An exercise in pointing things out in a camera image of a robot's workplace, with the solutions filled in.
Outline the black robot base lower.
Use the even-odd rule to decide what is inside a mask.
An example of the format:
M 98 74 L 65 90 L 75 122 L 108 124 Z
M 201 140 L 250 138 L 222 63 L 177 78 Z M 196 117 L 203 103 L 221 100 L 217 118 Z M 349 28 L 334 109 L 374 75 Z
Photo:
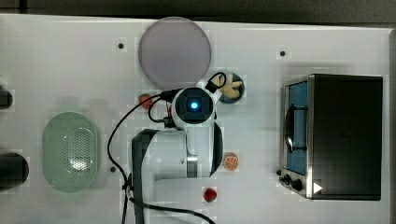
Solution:
M 0 191 L 20 186 L 28 175 L 29 165 L 22 155 L 18 153 L 0 155 Z

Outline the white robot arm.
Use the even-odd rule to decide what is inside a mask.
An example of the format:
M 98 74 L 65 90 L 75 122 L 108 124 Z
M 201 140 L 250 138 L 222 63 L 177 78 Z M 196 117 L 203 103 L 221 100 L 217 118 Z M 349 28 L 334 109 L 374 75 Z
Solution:
M 159 98 L 171 105 L 162 130 L 145 129 L 131 141 L 135 224 L 176 224 L 174 213 L 187 209 L 156 204 L 155 183 L 163 179 L 212 176 L 222 161 L 222 132 L 216 123 L 220 86 L 212 81 L 164 91 Z

